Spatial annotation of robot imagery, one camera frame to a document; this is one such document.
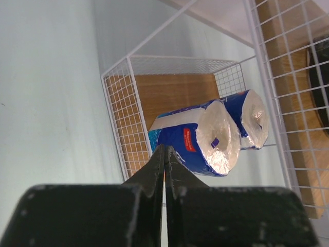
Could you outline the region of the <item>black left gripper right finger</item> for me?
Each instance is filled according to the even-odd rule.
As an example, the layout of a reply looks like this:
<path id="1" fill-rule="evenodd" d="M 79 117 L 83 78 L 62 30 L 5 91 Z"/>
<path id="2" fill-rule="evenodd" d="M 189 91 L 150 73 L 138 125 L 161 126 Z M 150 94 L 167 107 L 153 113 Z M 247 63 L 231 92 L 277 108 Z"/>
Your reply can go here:
<path id="1" fill-rule="evenodd" d="M 169 246 L 319 246 L 299 197 L 284 187 L 210 187 L 165 150 Z"/>

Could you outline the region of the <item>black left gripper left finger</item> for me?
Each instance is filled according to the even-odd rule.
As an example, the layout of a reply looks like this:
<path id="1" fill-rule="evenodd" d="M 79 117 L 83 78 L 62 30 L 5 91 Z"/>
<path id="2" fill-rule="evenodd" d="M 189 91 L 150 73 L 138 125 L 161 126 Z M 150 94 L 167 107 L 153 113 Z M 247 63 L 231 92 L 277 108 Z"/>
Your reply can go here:
<path id="1" fill-rule="evenodd" d="M 122 184 L 40 184 L 20 198 L 1 246 L 160 246 L 165 148 Z"/>

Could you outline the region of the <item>blue white-striped toilet roll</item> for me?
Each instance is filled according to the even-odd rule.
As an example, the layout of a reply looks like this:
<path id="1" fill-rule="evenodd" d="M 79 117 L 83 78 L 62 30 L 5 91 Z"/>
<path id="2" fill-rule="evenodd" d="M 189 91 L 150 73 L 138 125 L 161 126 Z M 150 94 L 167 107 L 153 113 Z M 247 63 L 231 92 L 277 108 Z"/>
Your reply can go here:
<path id="1" fill-rule="evenodd" d="M 159 115 L 148 131 L 152 150 L 171 146 L 190 171 L 224 177 L 236 165 L 240 131 L 219 99 Z"/>

